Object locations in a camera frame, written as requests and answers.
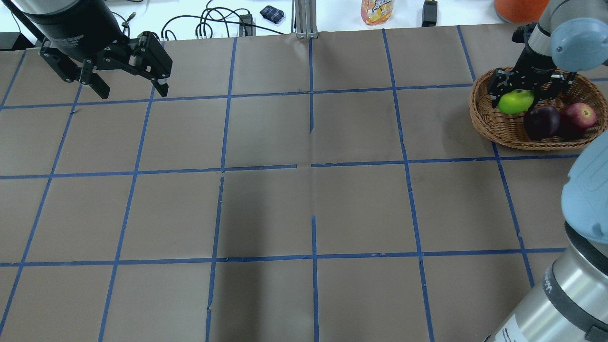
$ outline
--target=brown basket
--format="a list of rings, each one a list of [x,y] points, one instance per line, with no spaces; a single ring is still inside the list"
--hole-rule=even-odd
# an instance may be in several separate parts
[[[535,141],[530,139],[523,127],[523,113],[506,115],[492,107],[492,99],[488,95],[488,83],[494,70],[486,72],[473,84],[469,108],[473,126],[483,137],[498,144],[519,148],[521,150],[560,150],[582,148],[608,129],[608,103],[599,89],[587,78],[576,75],[574,84],[568,94],[560,95],[554,100],[545,100],[537,106],[553,105],[562,110],[573,103],[586,103],[598,116],[597,124],[589,128],[582,139],[566,141],[561,137],[552,137]]]

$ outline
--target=green apple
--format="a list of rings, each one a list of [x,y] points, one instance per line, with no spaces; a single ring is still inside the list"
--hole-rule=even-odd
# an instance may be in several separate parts
[[[534,102],[534,92],[532,90],[515,89],[504,94],[498,102],[498,110],[507,114],[519,114],[528,110]]]

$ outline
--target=snack bag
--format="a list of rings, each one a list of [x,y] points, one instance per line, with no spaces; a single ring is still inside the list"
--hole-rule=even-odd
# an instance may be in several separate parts
[[[389,20],[395,0],[362,0],[361,19],[368,25],[378,25]]]

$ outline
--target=light blue joint cover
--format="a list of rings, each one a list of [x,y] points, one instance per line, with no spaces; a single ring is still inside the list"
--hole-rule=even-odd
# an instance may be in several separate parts
[[[608,131],[578,157],[562,191],[562,212],[585,239],[608,244]]]
[[[568,72],[591,70],[608,60],[608,24],[593,18],[576,18],[551,34],[555,65]]]

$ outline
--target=metal bracket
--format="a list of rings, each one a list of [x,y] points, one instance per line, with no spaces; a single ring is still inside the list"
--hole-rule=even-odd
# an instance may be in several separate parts
[[[295,36],[297,38],[317,38],[317,1],[295,0]]]

